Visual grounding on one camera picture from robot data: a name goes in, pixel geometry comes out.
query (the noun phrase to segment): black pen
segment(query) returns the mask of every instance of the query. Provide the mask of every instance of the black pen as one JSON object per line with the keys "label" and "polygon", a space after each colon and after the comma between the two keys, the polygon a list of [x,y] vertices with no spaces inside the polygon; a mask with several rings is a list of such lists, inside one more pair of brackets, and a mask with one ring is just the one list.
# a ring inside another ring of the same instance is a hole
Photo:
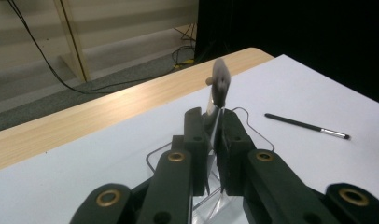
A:
{"label": "black pen", "polygon": [[317,127],[317,126],[312,125],[312,124],[302,123],[302,122],[299,122],[297,120],[286,119],[286,118],[282,118],[282,117],[279,117],[279,116],[276,116],[276,115],[273,115],[273,114],[265,114],[265,117],[267,117],[269,119],[280,120],[280,121],[283,121],[283,122],[289,123],[289,124],[294,124],[294,125],[297,125],[297,126],[300,126],[300,127],[303,127],[303,128],[307,128],[307,129],[311,129],[311,130],[314,130],[314,131],[317,131],[317,132],[330,134],[330,135],[333,135],[333,136],[336,136],[336,137],[340,137],[340,138],[343,138],[343,139],[350,139],[350,136],[347,135],[347,134],[338,133],[338,132],[335,132],[335,131],[332,131],[332,130],[320,128],[320,127]]}

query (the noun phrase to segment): floor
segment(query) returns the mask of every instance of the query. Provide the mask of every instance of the floor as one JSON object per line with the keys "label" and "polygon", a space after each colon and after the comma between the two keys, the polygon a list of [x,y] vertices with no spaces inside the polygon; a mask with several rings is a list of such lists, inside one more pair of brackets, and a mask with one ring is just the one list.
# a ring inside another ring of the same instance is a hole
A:
{"label": "floor", "polygon": [[[188,45],[188,40],[182,38],[186,31],[170,29],[84,50],[91,79],[148,62]],[[61,58],[49,58],[49,63],[68,85],[81,84]],[[0,71],[0,113],[63,90],[66,87],[53,76],[44,61]]]}

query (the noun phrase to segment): gray carpet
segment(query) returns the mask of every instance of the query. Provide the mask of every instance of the gray carpet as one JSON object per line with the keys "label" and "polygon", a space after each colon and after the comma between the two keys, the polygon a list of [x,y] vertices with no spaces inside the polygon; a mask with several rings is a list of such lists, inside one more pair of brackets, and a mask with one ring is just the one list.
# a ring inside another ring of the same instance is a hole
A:
{"label": "gray carpet", "polygon": [[[140,84],[155,77],[160,77],[185,68],[174,69],[176,61],[181,63],[188,59],[193,59],[192,49],[181,49],[176,55],[165,55],[156,60],[133,66],[106,77],[98,78],[94,81],[81,84],[76,87],[77,90],[94,90],[104,86],[114,85],[112,87],[102,89],[102,92],[114,92],[124,90],[131,86]],[[21,105],[6,112],[0,113],[0,131],[23,124],[27,121],[42,118],[46,115],[64,110],[74,105],[80,105],[103,94],[83,94],[76,91],[65,90],[42,99],[36,100],[26,105]]]}

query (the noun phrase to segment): white surface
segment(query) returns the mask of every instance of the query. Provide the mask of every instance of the white surface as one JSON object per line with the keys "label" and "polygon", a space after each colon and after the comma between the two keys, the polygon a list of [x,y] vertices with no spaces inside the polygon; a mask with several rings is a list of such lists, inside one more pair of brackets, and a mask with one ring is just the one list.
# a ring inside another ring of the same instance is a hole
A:
{"label": "white surface", "polygon": [[[209,93],[208,88],[197,91],[1,170],[0,223],[68,223],[97,187],[140,184],[151,175],[146,155],[171,141],[173,134],[182,134],[184,113],[196,106],[204,111]],[[237,106],[250,112],[250,123],[309,187],[325,192],[331,183],[346,182],[379,198],[376,102],[280,56],[232,79],[227,108]],[[266,119],[264,113],[347,133],[352,139]],[[238,202],[230,223],[246,222]]]}

